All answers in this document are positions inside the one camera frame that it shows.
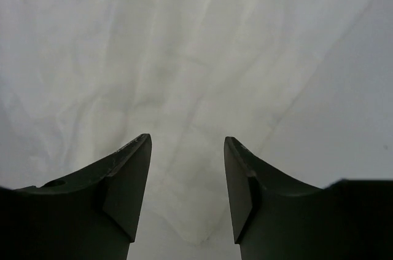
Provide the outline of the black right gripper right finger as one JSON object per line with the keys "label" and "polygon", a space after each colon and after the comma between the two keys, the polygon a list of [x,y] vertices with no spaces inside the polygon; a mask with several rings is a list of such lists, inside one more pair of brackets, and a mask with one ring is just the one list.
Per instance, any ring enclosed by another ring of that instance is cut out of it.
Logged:
{"label": "black right gripper right finger", "polygon": [[243,259],[391,259],[392,181],[342,179],[318,188],[226,137],[234,241]]}

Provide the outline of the white pleated skirt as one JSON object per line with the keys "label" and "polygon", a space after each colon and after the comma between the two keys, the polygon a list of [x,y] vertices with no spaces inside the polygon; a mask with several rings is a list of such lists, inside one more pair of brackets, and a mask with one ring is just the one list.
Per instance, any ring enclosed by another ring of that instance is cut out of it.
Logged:
{"label": "white pleated skirt", "polygon": [[1,184],[149,133],[148,205],[186,241],[227,209],[223,142],[258,153],[370,0],[1,0]]}

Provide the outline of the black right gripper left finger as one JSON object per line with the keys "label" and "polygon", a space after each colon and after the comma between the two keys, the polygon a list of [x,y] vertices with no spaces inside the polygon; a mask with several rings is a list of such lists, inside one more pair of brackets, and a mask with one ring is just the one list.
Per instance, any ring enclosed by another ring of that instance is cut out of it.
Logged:
{"label": "black right gripper left finger", "polygon": [[152,140],[137,138],[41,187],[1,189],[2,259],[126,259],[135,241]]}

